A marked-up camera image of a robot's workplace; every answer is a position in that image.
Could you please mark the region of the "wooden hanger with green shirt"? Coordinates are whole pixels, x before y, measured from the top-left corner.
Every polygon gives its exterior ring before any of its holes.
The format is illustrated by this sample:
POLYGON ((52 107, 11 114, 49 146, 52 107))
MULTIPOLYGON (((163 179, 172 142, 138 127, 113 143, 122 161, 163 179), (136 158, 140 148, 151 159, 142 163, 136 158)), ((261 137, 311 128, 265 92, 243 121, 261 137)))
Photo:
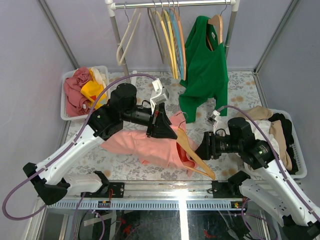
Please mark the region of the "wooden hanger with green shirt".
POLYGON ((176 142, 182 147, 183 150, 186 151, 186 153, 190 156, 190 158, 203 169, 203 171, 200 171, 194 167, 190 166, 184 166, 186 169, 196 172, 198 174, 201 174, 203 176, 206 176, 213 181, 216 180, 216 174, 212 171, 212 169, 196 154, 196 152, 191 148, 188 136, 186 132, 180 127, 180 125, 185 122, 186 120, 183 120, 177 127, 176 135, 177 139, 176 142))

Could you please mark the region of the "salmon pink t shirt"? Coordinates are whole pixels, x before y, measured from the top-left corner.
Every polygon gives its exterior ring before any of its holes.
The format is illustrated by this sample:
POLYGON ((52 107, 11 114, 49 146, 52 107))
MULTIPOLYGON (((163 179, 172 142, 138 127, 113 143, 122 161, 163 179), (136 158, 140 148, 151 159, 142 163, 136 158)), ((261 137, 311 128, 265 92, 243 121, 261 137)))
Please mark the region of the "salmon pink t shirt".
POLYGON ((113 154, 131 154, 141 164, 188 169, 198 165, 175 139, 147 137, 144 130, 121 130, 100 145, 113 154))

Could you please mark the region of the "white garment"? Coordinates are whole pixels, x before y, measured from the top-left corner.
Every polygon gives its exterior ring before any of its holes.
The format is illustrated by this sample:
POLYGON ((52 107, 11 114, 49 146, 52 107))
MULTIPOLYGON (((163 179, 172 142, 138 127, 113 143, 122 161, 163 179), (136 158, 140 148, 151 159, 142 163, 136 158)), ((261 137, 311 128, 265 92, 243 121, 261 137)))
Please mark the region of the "white garment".
MULTIPOLYGON (((266 139, 261 134, 261 132, 257 129, 257 127, 250 120, 247 120, 247 122, 250 124, 251 131, 254 134, 255 139, 266 142, 266 139)), ((280 153, 279 144, 278 144, 277 140, 275 139, 274 135, 272 133, 269 133, 269 131, 271 129, 271 122, 268 121, 268 120, 255 120, 254 122, 262 130, 264 135, 268 138, 268 140, 270 141, 273 149, 277 153, 278 158, 280 158, 280 156, 279 156, 279 153, 280 153)))

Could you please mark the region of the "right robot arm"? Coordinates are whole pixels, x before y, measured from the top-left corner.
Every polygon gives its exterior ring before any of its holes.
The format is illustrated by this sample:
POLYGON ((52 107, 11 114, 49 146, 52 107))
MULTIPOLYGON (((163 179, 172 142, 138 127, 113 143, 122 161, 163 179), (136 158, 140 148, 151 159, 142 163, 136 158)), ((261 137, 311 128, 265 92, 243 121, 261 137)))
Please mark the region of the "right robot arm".
POLYGON ((276 192, 272 195, 244 171, 228 179, 233 197, 246 197, 271 215, 290 240, 313 240, 320 235, 320 208, 300 189, 277 160, 277 153, 266 140, 255 138, 250 123, 243 117, 228 121, 229 133, 220 136, 207 131, 195 151, 202 160, 218 159, 221 154, 236 153, 276 192))

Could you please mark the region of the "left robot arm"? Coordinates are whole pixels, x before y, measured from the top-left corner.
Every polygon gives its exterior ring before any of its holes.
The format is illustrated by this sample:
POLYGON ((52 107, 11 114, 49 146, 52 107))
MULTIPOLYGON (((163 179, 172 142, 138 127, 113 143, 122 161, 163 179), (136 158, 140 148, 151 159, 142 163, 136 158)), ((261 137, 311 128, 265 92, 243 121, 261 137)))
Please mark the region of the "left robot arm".
POLYGON ((110 188, 101 171, 70 175, 69 169, 87 152, 120 132, 124 122, 145 126, 146 136, 155 139, 177 139, 167 117, 164 102, 169 92, 158 80, 153 81, 150 107, 137 104, 137 89, 121 83, 110 94, 106 104, 95 110, 76 135, 38 164, 27 163, 24 173, 30 177, 38 196, 50 206, 67 195, 105 197, 110 188))

